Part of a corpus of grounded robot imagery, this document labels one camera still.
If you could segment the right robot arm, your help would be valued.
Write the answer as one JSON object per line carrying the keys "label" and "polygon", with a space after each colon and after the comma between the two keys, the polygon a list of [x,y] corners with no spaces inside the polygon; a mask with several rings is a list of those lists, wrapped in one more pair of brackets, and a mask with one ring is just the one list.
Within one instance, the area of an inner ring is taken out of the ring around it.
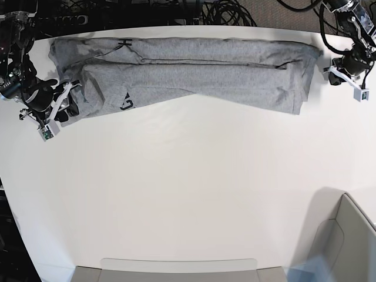
{"label": "right robot arm", "polygon": [[34,43],[30,13],[16,11],[1,16],[1,99],[23,104],[19,119],[30,119],[41,129],[79,114],[71,90],[80,83],[39,79],[29,56]]}

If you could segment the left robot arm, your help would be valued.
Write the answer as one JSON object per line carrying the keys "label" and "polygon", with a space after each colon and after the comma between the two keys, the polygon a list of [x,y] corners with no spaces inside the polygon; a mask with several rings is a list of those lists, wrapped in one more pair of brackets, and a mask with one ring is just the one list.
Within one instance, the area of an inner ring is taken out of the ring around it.
{"label": "left robot arm", "polygon": [[[336,15],[338,26],[352,39],[351,49],[331,46],[325,35],[324,11]],[[360,1],[323,1],[319,11],[320,35],[324,45],[339,55],[324,69],[330,84],[338,86],[349,79],[357,81],[361,74],[368,76],[375,65],[375,24]]]}

